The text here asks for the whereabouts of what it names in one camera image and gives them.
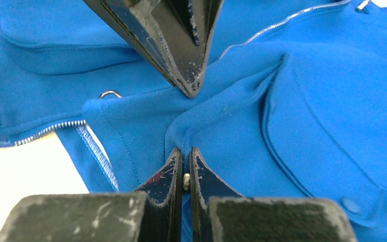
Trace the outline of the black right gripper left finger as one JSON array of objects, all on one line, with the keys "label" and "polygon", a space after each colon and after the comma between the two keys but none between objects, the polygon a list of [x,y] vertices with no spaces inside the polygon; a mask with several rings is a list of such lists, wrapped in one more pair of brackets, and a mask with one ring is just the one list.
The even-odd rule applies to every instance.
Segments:
[{"label": "black right gripper left finger", "polygon": [[32,195],[9,213],[0,241],[180,241],[183,155],[130,193]]}]

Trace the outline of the blue zip jacket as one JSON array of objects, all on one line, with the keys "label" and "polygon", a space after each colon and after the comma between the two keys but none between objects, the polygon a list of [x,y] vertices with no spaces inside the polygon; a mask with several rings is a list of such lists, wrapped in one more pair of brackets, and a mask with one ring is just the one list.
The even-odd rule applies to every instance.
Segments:
[{"label": "blue zip jacket", "polygon": [[56,131],[91,192],[178,147],[251,197],[325,197],[387,241],[387,7],[225,1],[190,99],[82,1],[0,1],[0,148]]}]

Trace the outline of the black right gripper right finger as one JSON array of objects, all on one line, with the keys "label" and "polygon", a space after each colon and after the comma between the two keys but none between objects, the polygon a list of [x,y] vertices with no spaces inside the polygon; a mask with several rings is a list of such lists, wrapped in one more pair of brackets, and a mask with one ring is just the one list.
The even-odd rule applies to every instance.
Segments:
[{"label": "black right gripper right finger", "polygon": [[245,197],[221,179],[199,148],[189,156],[193,241],[357,241],[330,199]]}]

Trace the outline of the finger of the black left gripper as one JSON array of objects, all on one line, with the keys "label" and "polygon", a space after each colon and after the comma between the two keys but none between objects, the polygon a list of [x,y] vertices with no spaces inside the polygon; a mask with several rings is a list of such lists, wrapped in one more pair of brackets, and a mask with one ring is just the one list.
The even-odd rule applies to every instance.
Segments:
[{"label": "finger of the black left gripper", "polygon": [[223,1],[85,1],[172,86],[194,98],[203,86]]}]

